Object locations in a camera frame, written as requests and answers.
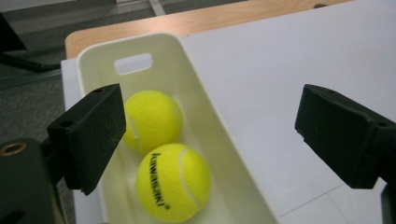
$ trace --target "table surface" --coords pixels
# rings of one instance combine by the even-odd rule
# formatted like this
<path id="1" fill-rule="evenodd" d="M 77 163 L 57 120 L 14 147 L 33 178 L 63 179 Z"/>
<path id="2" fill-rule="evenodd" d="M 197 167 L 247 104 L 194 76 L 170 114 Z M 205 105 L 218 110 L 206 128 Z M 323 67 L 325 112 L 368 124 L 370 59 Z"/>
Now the table surface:
<path id="1" fill-rule="evenodd" d="M 395 8 L 393 0 L 359 0 L 181 37 L 242 160 L 283 223 L 382 223 L 384 181 L 350 189 L 293 123 L 306 83 L 396 120 Z M 80 97 L 75 59 L 63 62 L 63 78 L 70 106 Z M 92 206 L 77 199 L 78 214 L 92 218 Z"/>
<path id="2" fill-rule="evenodd" d="M 77 31 L 65 40 L 67 58 L 75 58 L 90 45 L 153 32 L 191 35 L 203 31 L 258 21 L 313 9 L 317 5 L 335 5 L 348 0 L 247 0 L 218 7 L 207 7 L 139 21 L 128 21 Z"/>

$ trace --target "yellow tennis ball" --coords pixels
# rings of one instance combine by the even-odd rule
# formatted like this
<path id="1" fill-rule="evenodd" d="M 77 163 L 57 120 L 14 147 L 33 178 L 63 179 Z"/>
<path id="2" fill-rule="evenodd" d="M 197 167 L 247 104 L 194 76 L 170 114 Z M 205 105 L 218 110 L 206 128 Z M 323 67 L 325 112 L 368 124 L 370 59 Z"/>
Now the yellow tennis ball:
<path id="1" fill-rule="evenodd" d="M 126 145 L 146 155 L 156 147 L 177 142 L 183 118 L 177 102 L 161 91 L 140 91 L 124 104 Z"/>
<path id="2" fill-rule="evenodd" d="M 135 186 L 137 198 L 148 214 L 164 222 L 182 222 L 206 204 L 209 168 L 195 150 L 168 144 L 143 159 Z"/>

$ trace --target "white plastic tray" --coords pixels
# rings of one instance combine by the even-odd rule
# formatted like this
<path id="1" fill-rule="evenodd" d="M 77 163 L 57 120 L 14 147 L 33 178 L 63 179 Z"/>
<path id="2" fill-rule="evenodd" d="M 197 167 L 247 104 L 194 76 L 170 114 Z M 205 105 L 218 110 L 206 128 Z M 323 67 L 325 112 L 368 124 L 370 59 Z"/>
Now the white plastic tray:
<path id="1" fill-rule="evenodd" d="M 177 37 L 143 35 L 91 46 L 78 55 L 77 65 L 84 95 L 120 83 L 124 100 L 138 91 L 157 90 L 179 103 L 185 121 L 180 142 L 204 156 L 212 177 L 207 205 L 185 223 L 279 223 L 241 162 Z M 99 189 L 112 224 L 160 223 L 144 212 L 134 193 L 141 160 L 120 142 L 106 168 Z"/>

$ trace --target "white table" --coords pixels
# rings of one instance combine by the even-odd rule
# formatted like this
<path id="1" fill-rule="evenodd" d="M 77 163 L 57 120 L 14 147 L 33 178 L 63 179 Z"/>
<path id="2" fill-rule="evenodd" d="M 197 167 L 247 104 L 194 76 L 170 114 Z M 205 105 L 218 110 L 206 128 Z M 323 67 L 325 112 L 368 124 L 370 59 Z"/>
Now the white table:
<path id="1" fill-rule="evenodd" d="M 396 1 L 358 0 L 254 21 L 182 41 L 242 160 L 285 224 L 380 224 L 379 180 L 350 189 L 294 130 L 304 84 L 396 120 Z M 63 62 L 69 107 L 80 98 Z M 100 200 L 76 192 L 78 223 L 98 223 Z"/>

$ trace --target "tray handle hole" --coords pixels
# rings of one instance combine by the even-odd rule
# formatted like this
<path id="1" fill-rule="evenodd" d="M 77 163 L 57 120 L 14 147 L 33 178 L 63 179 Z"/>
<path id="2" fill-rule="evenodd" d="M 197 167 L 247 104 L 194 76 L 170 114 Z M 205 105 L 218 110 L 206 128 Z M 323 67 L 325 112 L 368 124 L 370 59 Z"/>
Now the tray handle hole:
<path id="1" fill-rule="evenodd" d="M 138 54 L 114 62 L 116 71 L 124 76 L 149 69 L 152 66 L 152 56 L 149 53 Z"/>

